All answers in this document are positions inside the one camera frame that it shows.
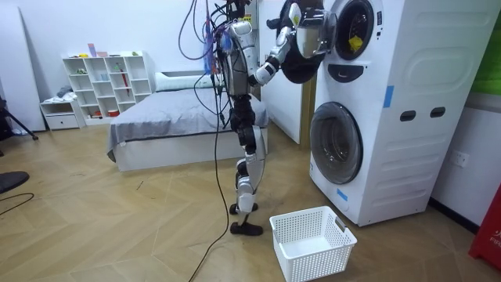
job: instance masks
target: wooden floor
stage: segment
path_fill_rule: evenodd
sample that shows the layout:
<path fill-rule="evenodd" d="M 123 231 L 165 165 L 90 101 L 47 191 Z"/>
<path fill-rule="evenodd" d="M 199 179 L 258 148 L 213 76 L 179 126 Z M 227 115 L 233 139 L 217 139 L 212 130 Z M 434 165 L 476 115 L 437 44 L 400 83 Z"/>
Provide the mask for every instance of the wooden floor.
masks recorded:
<path fill-rule="evenodd" d="M 0 143 L 5 153 L 0 172 L 31 175 L 0 197 L 36 195 L 0 217 L 0 281 L 187 281 L 223 231 L 213 162 L 120 173 L 105 155 L 106 129 L 45 132 L 37 142 L 14 137 Z M 283 281 L 269 217 L 330 204 L 308 176 L 309 152 L 274 126 L 269 144 L 260 209 L 250 217 L 265 234 L 226 234 L 196 280 Z M 234 164 L 219 162 L 229 202 Z M 0 202 L 0 212 L 19 201 Z M 499 272 L 468 257 L 473 235 L 432 208 L 349 227 L 359 242 L 346 271 L 321 281 L 501 281 Z"/>

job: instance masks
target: basket handle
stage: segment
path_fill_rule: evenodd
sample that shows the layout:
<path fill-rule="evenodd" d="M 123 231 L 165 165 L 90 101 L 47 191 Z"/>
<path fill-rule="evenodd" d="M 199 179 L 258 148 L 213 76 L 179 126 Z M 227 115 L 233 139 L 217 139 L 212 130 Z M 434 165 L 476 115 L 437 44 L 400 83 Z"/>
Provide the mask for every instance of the basket handle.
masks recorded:
<path fill-rule="evenodd" d="M 336 224 L 343 230 L 343 232 L 346 230 L 346 225 L 344 222 L 339 218 L 339 216 L 336 217 Z"/>

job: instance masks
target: gray bedsheet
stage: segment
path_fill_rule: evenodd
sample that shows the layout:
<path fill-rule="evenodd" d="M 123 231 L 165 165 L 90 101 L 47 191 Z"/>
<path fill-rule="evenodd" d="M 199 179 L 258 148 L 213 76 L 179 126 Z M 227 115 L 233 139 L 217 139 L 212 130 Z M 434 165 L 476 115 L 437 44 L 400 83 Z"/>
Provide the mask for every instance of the gray bedsheet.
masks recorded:
<path fill-rule="evenodd" d="M 214 90 L 197 89 L 196 93 L 215 112 Z M 222 106 L 227 102 L 228 98 L 223 93 Z M 265 128 L 269 122 L 265 105 L 253 96 L 250 102 L 256 113 L 256 125 Z M 229 107 L 223 114 L 228 121 Z M 113 148 L 122 142 L 212 133 L 216 132 L 216 128 L 216 117 L 200 104 L 193 89 L 157 92 L 113 119 L 108 131 L 107 153 L 110 160 L 115 161 Z M 219 121 L 219 130 L 231 129 L 229 124 L 223 129 Z"/>

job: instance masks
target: washing machine door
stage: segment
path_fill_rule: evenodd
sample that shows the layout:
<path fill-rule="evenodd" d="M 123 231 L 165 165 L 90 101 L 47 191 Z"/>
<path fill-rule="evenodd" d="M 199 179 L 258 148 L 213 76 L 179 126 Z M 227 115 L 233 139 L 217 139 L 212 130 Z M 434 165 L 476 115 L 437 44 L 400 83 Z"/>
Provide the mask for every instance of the washing machine door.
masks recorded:
<path fill-rule="evenodd" d="M 351 182 L 362 165 L 362 138 L 351 113 L 336 102 L 324 103 L 313 115 L 310 131 L 313 158 L 334 184 Z"/>
<path fill-rule="evenodd" d="M 351 0 L 337 21 L 335 49 L 340 58 L 354 60 L 366 50 L 374 29 L 374 11 L 369 0 Z"/>

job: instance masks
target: washing machine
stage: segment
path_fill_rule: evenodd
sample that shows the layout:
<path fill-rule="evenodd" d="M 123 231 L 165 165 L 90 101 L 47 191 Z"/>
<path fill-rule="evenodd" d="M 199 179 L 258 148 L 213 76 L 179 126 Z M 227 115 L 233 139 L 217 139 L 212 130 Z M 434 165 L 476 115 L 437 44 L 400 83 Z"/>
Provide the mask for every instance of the washing machine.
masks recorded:
<path fill-rule="evenodd" d="M 310 176 L 359 226 L 423 212 L 499 13 L 498 0 L 328 0 Z"/>

